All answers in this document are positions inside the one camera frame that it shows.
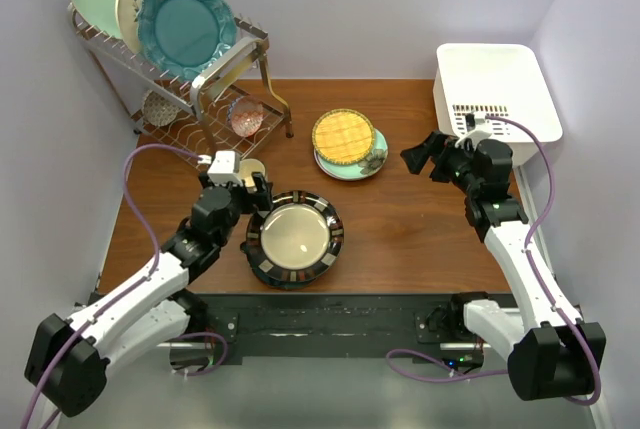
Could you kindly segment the black rimmed cream plate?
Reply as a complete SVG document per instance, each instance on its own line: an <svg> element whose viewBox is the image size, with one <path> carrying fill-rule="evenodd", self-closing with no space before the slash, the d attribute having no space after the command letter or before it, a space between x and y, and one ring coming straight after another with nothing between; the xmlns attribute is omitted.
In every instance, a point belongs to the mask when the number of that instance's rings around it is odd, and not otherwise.
<svg viewBox="0 0 640 429"><path fill-rule="evenodd" d="M284 282L317 280L337 261L345 239L343 222L325 198L302 190L273 197L265 213L260 268Z"/></svg>

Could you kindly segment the white plastic bin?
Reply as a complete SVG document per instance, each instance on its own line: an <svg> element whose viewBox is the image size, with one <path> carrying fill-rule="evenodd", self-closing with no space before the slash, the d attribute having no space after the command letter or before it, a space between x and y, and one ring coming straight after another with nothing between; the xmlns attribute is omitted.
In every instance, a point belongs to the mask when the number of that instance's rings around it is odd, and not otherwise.
<svg viewBox="0 0 640 429"><path fill-rule="evenodd" d="M520 44L445 43L436 50L433 98L438 129L463 137L465 115L484 112L492 137L511 147L518 167L537 153L532 139L503 118L529 129L544 143L563 129L535 53Z"/></svg>

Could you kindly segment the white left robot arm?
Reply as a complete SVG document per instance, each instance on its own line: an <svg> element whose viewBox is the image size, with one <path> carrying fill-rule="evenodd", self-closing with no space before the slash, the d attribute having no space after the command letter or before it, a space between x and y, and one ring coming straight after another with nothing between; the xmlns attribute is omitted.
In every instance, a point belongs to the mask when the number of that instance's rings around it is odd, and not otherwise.
<svg viewBox="0 0 640 429"><path fill-rule="evenodd" d="M55 415L75 417L101 395L116 370L170 340L196 341L207 317L188 286L219 259L241 215L272 207L263 171L247 176L209 171L191 213L165 242L150 236L150 259L92 303L35 330L24 376L34 392L27 410L46 398Z"/></svg>

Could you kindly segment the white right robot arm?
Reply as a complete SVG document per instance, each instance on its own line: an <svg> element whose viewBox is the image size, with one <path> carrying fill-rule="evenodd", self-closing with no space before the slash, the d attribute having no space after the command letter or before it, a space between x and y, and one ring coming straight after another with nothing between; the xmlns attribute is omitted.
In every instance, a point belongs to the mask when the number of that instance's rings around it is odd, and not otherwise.
<svg viewBox="0 0 640 429"><path fill-rule="evenodd" d="M511 316L486 297L462 296L445 318L448 335L459 342L477 335L487 342L505 360L522 400L596 403L604 330L585 321L563 295L534 244L523 206L509 192L510 146L490 138L460 142L434 131L401 157L412 174L432 162L432 181L452 183L464 193L467 221L500 266L519 310Z"/></svg>

